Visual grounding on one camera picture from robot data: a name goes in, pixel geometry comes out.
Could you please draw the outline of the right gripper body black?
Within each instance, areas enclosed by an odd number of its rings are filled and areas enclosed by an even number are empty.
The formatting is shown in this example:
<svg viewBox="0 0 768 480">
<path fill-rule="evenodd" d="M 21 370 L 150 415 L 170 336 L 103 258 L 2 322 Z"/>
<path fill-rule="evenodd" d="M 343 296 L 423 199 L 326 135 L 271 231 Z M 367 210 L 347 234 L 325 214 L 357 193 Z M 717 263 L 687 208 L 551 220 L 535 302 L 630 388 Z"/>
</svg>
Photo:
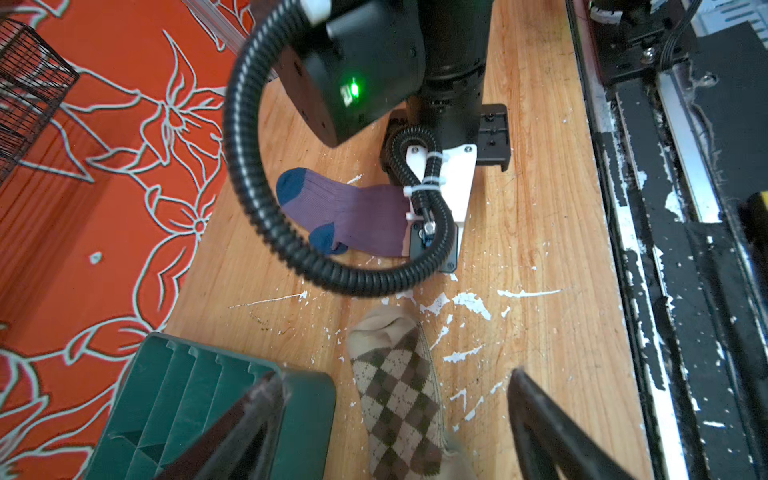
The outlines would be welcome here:
<svg viewBox="0 0 768 480">
<path fill-rule="evenodd" d="M 405 108 L 395 109 L 391 112 L 382 148 L 379 156 L 381 169 L 388 175 L 394 185 L 400 185 L 397 177 L 391 172 L 388 160 L 388 145 L 392 137 L 402 128 L 408 125 Z M 479 133 L 477 140 L 478 167 L 499 166 L 502 172 L 509 169 L 511 161 L 511 143 L 508 122 L 508 109 L 503 104 L 483 105 L 479 117 Z"/>
</svg>

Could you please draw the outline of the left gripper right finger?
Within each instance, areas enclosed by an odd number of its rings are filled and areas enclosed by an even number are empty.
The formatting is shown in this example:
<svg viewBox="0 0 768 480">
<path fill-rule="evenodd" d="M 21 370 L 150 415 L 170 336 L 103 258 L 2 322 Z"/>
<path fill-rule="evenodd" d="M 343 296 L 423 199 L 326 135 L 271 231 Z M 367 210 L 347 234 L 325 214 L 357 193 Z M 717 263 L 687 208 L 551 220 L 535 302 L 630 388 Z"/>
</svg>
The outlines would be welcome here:
<svg viewBox="0 0 768 480">
<path fill-rule="evenodd" d="M 509 420 L 525 479 L 629 479 L 521 368 L 507 389 Z"/>
</svg>

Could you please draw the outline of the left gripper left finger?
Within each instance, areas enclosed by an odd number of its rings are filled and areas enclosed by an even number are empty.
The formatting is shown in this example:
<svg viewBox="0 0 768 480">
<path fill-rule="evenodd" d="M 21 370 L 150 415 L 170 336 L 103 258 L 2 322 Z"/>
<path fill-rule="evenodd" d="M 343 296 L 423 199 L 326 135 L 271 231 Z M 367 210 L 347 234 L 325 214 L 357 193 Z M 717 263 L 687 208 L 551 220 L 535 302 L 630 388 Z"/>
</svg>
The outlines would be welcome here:
<svg viewBox="0 0 768 480">
<path fill-rule="evenodd" d="M 282 377 L 269 373 L 233 406 L 159 479 L 268 479 L 285 409 Z"/>
</svg>

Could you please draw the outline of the green plastic divided tray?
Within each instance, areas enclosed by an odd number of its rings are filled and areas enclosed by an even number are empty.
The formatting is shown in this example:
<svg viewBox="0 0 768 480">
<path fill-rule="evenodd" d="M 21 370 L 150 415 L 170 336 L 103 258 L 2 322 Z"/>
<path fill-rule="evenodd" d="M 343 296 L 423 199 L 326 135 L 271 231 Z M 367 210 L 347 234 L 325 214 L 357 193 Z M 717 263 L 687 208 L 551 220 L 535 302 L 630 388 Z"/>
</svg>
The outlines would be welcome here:
<svg viewBox="0 0 768 480">
<path fill-rule="evenodd" d="M 160 333 L 130 362 L 87 478 L 159 475 L 269 375 L 286 390 L 269 478 L 323 478 L 336 404 L 329 375 Z"/>
</svg>

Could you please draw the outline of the purple sock yellow cuff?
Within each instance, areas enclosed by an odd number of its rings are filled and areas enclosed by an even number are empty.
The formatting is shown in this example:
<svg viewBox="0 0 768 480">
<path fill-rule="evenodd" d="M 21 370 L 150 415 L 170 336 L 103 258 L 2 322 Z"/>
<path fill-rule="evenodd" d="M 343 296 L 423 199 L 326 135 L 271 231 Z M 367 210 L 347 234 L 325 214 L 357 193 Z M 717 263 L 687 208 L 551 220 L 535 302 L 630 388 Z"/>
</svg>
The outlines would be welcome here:
<svg viewBox="0 0 768 480">
<path fill-rule="evenodd" d="M 411 204 L 403 190 L 388 184 L 356 187 L 306 168 L 280 175 L 276 194 L 283 213 L 309 233 L 321 253 L 352 249 L 380 257 L 406 257 Z"/>
</svg>

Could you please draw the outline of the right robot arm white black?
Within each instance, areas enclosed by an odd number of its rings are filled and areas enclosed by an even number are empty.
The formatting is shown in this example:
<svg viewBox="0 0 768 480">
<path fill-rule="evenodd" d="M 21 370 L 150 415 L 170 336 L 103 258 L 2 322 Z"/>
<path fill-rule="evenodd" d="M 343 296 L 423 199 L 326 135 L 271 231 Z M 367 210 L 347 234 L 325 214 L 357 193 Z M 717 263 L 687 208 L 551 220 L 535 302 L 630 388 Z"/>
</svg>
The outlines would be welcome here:
<svg viewBox="0 0 768 480">
<path fill-rule="evenodd" d="M 227 87 L 234 192 L 291 270 L 341 295 L 383 297 L 451 272 L 477 167 L 507 170 L 508 112 L 485 104 L 489 1 L 281 1 L 256 22 Z M 335 148 L 388 118 L 386 185 L 341 185 L 305 168 L 268 181 L 259 109 L 276 74 L 314 135 Z"/>
</svg>

